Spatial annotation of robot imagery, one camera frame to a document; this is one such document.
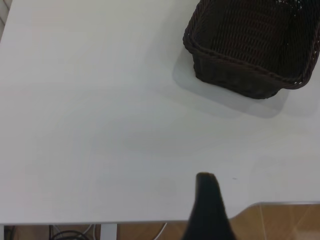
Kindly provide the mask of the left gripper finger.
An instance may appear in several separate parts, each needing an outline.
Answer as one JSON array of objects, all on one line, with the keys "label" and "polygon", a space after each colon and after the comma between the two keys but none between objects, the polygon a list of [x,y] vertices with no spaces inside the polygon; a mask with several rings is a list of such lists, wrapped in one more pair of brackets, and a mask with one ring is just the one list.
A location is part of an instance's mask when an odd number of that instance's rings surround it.
[{"label": "left gripper finger", "polygon": [[195,201],[183,240],[235,240],[220,186],[214,174],[196,175]]}]

